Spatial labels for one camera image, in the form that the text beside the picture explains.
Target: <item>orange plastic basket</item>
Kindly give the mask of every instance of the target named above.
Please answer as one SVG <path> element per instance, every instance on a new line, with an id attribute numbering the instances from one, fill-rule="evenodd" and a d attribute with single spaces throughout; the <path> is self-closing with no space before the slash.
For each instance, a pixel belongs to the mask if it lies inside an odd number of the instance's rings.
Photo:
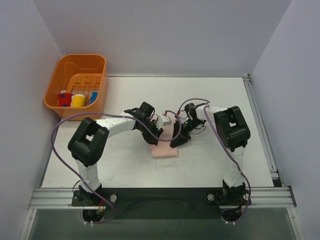
<path id="1" fill-rule="evenodd" d="M 108 89 L 106 74 L 106 59 L 98 54 L 70 54 L 62 57 L 57 63 L 51 81 L 44 96 L 44 104 L 56 112 L 61 118 L 86 112 L 102 113 Z M 86 106 L 67 107 L 58 106 L 60 91 L 83 94 Z M 89 104 L 93 91 L 98 91 L 96 100 Z M 80 121 L 86 117 L 99 119 L 101 115 L 83 115 L 74 117 L 71 121 Z"/>

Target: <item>white tabletop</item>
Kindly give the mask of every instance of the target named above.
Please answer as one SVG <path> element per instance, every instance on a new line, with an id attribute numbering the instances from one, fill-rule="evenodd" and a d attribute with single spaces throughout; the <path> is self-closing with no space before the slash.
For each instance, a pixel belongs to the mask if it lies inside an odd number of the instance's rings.
<path id="1" fill-rule="evenodd" d="M 252 187 L 273 187 L 257 126 L 242 78 L 109 77 L 104 111 L 119 114 L 139 107 L 143 101 L 157 113 L 176 111 L 189 98 L 204 98 L 217 107 L 239 106 L 251 131 L 244 153 L 243 172 Z M 65 161 L 77 169 L 67 149 L 80 122 L 60 126 L 55 147 Z M 210 126 L 178 148 L 178 157 L 152 158 L 150 146 L 138 130 L 108 138 L 98 162 L 103 187 L 186 188 L 221 187 L 230 161 Z M 42 188 L 71 188 L 78 177 L 51 154 Z"/>

